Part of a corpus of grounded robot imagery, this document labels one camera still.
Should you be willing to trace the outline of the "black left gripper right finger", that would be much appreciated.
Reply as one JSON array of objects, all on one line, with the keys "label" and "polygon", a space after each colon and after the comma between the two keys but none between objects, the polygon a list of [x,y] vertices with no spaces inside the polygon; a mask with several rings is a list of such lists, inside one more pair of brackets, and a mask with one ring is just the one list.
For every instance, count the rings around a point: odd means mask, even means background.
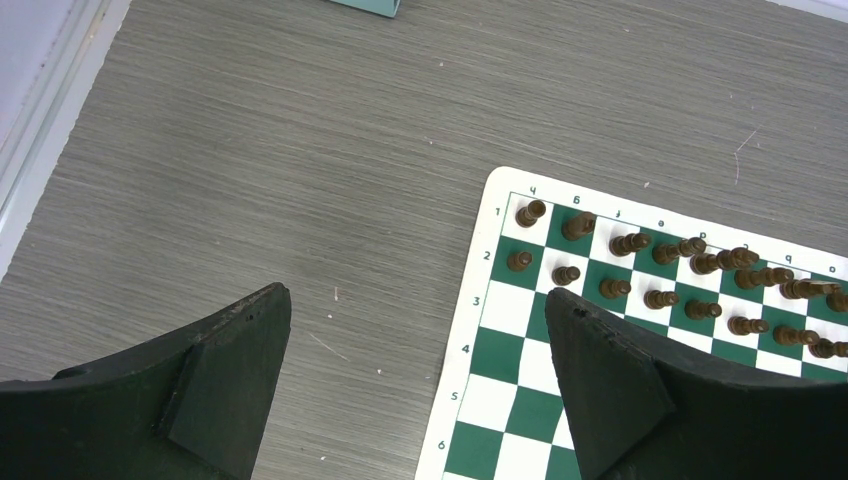
[{"label": "black left gripper right finger", "polygon": [[847,386],[761,370],[563,288],[552,362],[585,479],[843,479]]}]

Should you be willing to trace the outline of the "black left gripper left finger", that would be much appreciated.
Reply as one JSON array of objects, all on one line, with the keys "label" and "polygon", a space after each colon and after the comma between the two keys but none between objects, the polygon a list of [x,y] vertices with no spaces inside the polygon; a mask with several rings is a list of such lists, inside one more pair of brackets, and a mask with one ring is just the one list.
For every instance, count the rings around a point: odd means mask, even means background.
[{"label": "black left gripper left finger", "polygon": [[201,320],[60,371],[52,446],[82,479],[247,479],[291,331],[271,283]]}]

